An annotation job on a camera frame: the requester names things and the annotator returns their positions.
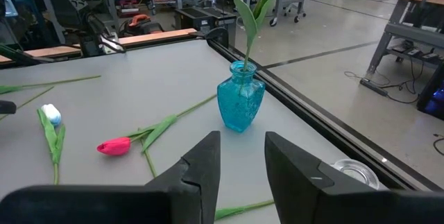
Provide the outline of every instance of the black wheel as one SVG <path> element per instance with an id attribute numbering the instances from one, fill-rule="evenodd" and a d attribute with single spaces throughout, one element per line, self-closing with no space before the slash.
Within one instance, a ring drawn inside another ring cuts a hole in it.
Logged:
<path id="1" fill-rule="evenodd" d="M 277 18 L 273 18 L 273 19 L 271 19 L 271 20 L 270 20 L 270 26 L 271 26 L 271 27 L 275 26 L 275 25 L 278 23 L 277 20 L 278 20 Z"/>

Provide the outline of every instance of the blue glass vase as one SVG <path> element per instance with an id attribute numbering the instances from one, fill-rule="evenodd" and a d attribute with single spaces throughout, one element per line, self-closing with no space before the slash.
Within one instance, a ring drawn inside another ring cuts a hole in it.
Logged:
<path id="1" fill-rule="evenodd" d="M 217 101 L 225 125 L 237 132 L 243 132 L 256 117 L 264 97 L 265 84 L 253 79 L 256 66 L 236 61 L 230 66 L 232 77 L 217 87 Z"/>

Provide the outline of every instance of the vase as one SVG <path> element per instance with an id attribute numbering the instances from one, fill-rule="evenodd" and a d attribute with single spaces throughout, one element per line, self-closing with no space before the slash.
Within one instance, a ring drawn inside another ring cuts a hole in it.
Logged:
<path id="1" fill-rule="evenodd" d="M 265 84 L 253 78 L 253 63 L 236 61 L 230 66 L 231 78 L 217 87 L 217 101 L 224 124 L 231 130 L 243 132 L 256 117 L 264 97 Z"/>

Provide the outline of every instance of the concrete floor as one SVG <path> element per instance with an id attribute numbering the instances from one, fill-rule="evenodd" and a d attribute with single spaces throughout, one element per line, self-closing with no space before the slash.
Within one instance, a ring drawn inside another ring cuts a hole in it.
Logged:
<path id="1" fill-rule="evenodd" d="M 268 25 L 271 18 L 264 20 L 250 57 L 341 123 L 444 187 L 444 173 L 440 172 L 444 157 L 432 146 L 434 133 L 444 135 L 444 121 L 417 111 L 415 104 L 384 98 L 359 86 L 359 79 L 343 73 L 366 75 L 395 3 L 396 0 L 306 0 L 307 16 L 297 24 L 293 22 L 295 12 L 279 17 L 275 27 Z M 153 19 L 172 30 L 172 11 L 157 11 L 161 13 Z M 240 28 L 236 48 L 246 51 L 246 34 Z M 408 60 L 397 63 L 394 56 L 386 56 L 378 72 L 395 84 L 411 78 L 410 67 Z M 415 64 L 415 73 L 419 70 Z M 416 83 L 417 91 L 422 90 L 433 72 L 424 68 Z M 372 79 L 386 82 L 379 74 Z M 389 89 L 389 94 L 402 101 L 415 99 L 405 89 Z"/>

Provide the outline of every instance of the small glass bowl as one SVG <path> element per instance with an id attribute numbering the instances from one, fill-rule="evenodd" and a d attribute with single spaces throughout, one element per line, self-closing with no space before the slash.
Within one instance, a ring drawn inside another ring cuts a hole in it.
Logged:
<path id="1" fill-rule="evenodd" d="M 352 159 L 342 159 L 335 162 L 332 166 L 340 172 L 349 175 L 376 190 L 379 189 L 379 180 L 377 179 L 375 172 L 362 162 Z"/>

